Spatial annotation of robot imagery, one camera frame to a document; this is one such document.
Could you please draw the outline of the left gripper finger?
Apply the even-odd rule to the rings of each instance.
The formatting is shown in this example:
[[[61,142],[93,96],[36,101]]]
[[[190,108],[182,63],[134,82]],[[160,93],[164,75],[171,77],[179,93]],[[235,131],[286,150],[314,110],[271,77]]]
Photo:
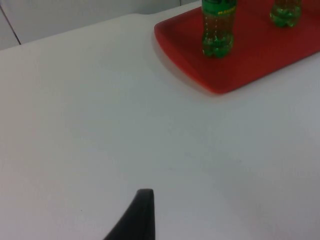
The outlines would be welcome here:
[[[139,189],[105,240],[155,240],[154,190]]]

